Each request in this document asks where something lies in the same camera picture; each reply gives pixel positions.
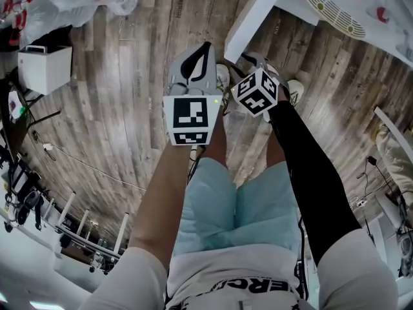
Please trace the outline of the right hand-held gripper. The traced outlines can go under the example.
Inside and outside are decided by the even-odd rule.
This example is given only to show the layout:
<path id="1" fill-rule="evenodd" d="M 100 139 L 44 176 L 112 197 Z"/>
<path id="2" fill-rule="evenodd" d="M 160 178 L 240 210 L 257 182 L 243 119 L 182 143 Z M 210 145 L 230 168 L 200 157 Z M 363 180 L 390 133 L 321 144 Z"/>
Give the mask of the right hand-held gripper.
<path id="1" fill-rule="evenodd" d="M 289 92 L 289 85 L 261 54 L 243 52 L 241 57 L 250 63 L 249 74 L 230 65 L 230 76 L 236 83 L 230 93 L 235 102 L 255 118 L 275 107 L 279 90 Z"/>

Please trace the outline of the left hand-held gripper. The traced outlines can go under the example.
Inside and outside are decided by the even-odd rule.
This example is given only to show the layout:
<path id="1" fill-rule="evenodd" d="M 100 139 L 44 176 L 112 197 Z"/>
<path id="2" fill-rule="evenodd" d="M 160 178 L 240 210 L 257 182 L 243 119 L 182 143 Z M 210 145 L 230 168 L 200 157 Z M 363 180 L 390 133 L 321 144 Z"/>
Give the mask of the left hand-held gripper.
<path id="1" fill-rule="evenodd" d="M 172 63 L 163 97 L 171 144 L 208 145 L 222 100 L 223 92 L 217 88 L 215 50 L 206 41 Z"/>

